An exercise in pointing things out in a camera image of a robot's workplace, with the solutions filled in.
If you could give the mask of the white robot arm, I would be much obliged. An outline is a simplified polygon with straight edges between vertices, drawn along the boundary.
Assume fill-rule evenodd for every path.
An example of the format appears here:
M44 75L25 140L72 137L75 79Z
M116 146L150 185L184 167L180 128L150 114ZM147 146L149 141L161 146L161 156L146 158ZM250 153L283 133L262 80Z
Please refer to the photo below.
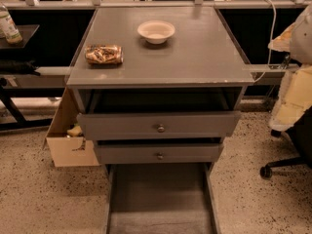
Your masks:
M292 59L312 64L312 4L297 17L290 42Z

